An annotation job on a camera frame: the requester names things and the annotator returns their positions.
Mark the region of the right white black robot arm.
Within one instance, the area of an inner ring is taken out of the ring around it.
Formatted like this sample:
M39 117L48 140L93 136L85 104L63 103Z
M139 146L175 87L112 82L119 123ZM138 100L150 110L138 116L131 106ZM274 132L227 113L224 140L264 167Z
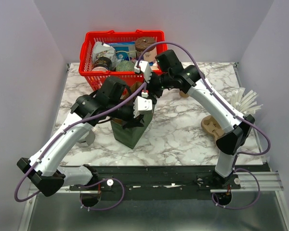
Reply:
M167 50L155 57L162 74L152 74L148 88L157 97L164 89L179 89L200 103L224 131L216 145L220 150L219 158L212 176L216 188L224 188L233 173L233 164L240 147L250 134L255 119L252 115L244 116L221 97L214 96L212 85L203 81L201 71L193 64L183 67L173 50Z

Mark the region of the red plastic shopping basket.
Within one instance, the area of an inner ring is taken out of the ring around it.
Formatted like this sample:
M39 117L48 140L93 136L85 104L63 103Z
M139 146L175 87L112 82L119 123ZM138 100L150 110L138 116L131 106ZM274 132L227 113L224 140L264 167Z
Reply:
M134 65L147 46L164 40L160 30L88 32L80 52L79 73L93 90L109 76L117 76L129 86L143 82L143 75L134 72Z

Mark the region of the grey cylinder under left arm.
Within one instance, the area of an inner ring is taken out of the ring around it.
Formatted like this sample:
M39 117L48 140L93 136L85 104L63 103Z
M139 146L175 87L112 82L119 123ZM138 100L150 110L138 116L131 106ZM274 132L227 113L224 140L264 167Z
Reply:
M95 141L95 133L93 130L90 130L88 133L86 133L79 139L76 145L79 147L87 147L92 145L94 141Z

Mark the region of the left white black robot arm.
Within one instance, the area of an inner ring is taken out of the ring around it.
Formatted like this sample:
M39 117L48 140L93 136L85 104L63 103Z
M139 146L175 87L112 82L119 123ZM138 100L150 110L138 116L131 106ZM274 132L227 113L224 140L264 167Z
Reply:
M146 87L147 83L142 83L128 98L122 100L123 92L130 92L131 89L122 79L110 76L100 89L78 97L61 127L45 145L30 158L19 159L17 166L24 173L21 181L30 179L37 188L35 194L41 193L46 197L65 186L82 185L86 190L94 189L97 178L88 166L62 167L61 161L77 142L92 133L92 128L100 120L108 116L133 120L131 102L138 99Z

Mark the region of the green kraft paper bag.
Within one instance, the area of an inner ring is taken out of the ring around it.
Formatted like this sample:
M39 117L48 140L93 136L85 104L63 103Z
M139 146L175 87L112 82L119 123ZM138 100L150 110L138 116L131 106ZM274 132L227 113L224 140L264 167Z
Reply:
M112 119L111 128L114 138L123 145L133 149L145 130L152 121L155 105L152 106L152 112L145 115L139 115L135 121L123 121L122 119Z

